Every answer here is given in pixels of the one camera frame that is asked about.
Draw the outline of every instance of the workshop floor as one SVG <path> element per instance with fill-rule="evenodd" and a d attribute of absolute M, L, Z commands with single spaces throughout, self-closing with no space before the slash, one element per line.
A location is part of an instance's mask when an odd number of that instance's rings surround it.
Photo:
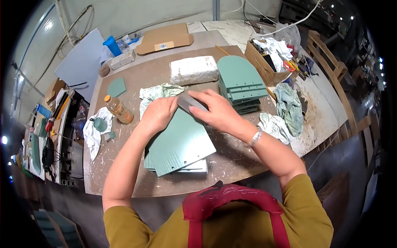
<path fill-rule="evenodd" d="M 300 30 L 302 46 L 307 40 L 307 30 Z M 350 99 L 355 115 L 363 116 L 366 113 L 366 101 L 363 103 Z M 319 153 L 311 153 L 304 156 L 307 168 L 309 168 Z M 369 180 L 371 169 L 366 167 L 362 137 L 356 135 L 336 146 L 326 149 L 317 159 L 316 163 L 308 171 L 316 191 L 320 190 L 334 175 L 348 171 L 349 204 L 345 220 L 334 234 L 332 247 L 343 247 L 360 221 L 362 204 L 364 202 L 365 187 Z M 259 188 L 269 192 L 273 197 L 281 201 L 281 189 L 277 178 L 269 171 L 244 180 L 247 186 Z M 44 209 L 59 211 L 64 216 L 78 224 L 87 247 L 109 247 L 106 239 L 102 199 L 100 196 L 85 194 L 83 186 L 73 188 L 57 185 L 51 182 L 38 184 L 41 195 L 40 201 Z M 172 212 L 177 208 L 186 195 L 136 198 L 133 205 L 141 219 L 153 230 L 157 230 Z"/>

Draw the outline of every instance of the red apron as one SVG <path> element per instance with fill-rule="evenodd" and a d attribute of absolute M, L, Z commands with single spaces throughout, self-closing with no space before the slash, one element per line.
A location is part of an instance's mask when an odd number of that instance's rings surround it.
<path fill-rule="evenodd" d="M 218 181 L 214 186 L 189 194 L 182 202 L 184 220 L 189 220 L 188 248 L 202 247 L 202 222 L 212 215 L 212 211 L 228 202 L 247 200 L 262 211 L 269 212 L 273 236 L 278 248 L 289 248 L 287 232 L 281 214 L 283 210 L 267 192 L 239 186 L 223 185 Z"/>

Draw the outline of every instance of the wall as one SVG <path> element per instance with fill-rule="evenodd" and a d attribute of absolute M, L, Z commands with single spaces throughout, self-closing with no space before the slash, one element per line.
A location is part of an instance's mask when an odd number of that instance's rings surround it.
<path fill-rule="evenodd" d="M 23 53 L 33 35 L 35 26 L 43 13 L 54 2 L 51 0 L 43 0 L 35 13 L 30 18 L 27 26 L 21 34 L 21 38 L 16 45 L 12 62 L 20 64 Z M 153 25 L 147 29 L 153 29 L 165 25 L 180 22 L 195 22 L 195 21 L 211 21 L 212 20 L 212 0 L 197 0 L 197 1 L 184 1 L 184 0 L 146 0 L 146 1 L 131 1 L 131 0 L 102 0 L 102 1 L 89 1 L 89 0 L 61 0 L 64 8 L 64 18 L 66 27 L 76 19 L 80 12 L 89 4 L 93 4 L 94 13 L 91 16 L 89 25 L 85 33 L 99 28 L 104 38 L 110 35 L 118 37 L 141 26 L 173 19 L 165 23 Z M 87 21 L 89 20 L 92 9 L 88 9 L 87 13 L 76 23 L 71 31 L 72 35 L 80 36 L 84 33 Z M 176 19 L 181 15 L 192 15 L 189 17 Z M 41 74 L 44 72 L 52 56 L 54 55 L 56 47 L 62 41 L 64 31 L 60 25 L 56 8 L 53 8 L 48 17 L 43 21 L 37 34 L 35 35 L 32 43 L 26 53 L 25 59 L 21 66 L 21 71 L 26 75 L 27 79 L 32 83 L 36 83 L 36 88 L 45 94 L 48 86 L 57 78 L 54 74 L 55 69 L 61 63 L 64 55 L 71 49 L 71 45 L 67 43 L 62 51 L 58 52 L 53 62 L 49 66 L 47 72 L 42 79 L 38 82 Z M 14 85 L 15 70 L 10 67 L 7 71 L 4 84 L 4 110 L 10 112 L 11 116 L 16 119 L 20 124 L 27 123 L 31 112 L 37 103 L 41 103 L 43 98 L 34 89 L 30 89 L 29 84 L 25 84 L 21 100 L 18 101 L 15 111 L 13 109 L 13 85 Z"/>

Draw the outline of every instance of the silver bracelet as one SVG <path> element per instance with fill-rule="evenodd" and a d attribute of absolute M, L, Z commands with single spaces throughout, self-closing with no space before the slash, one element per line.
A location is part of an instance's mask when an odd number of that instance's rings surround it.
<path fill-rule="evenodd" d="M 262 137 L 262 130 L 259 128 L 259 130 L 257 131 L 257 133 L 254 135 L 254 137 L 252 138 L 251 142 L 249 142 L 247 144 L 247 147 L 253 147 L 255 145 L 256 142 L 258 142 L 258 140 Z"/>

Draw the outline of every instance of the person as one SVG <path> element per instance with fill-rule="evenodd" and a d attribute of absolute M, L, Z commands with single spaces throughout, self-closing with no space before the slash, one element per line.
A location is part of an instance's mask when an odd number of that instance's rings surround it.
<path fill-rule="evenodd" d="M 329 247 L 333 227 L 302 160 L 243 119 L 213 90 L 189 91 L 189 95 L 209 109 L 191 106 L 195 117 L 250 145 L 278 177 L 283 203 L 261 190 L 219 182 L 187 196 L 152 232 L 133 210 L 131 196 L 146 144 L 167 127 L 177 109 L 177 97 L 158 98 L 147 107 L 105 180 L 103 220 L 110 247 Z"/>

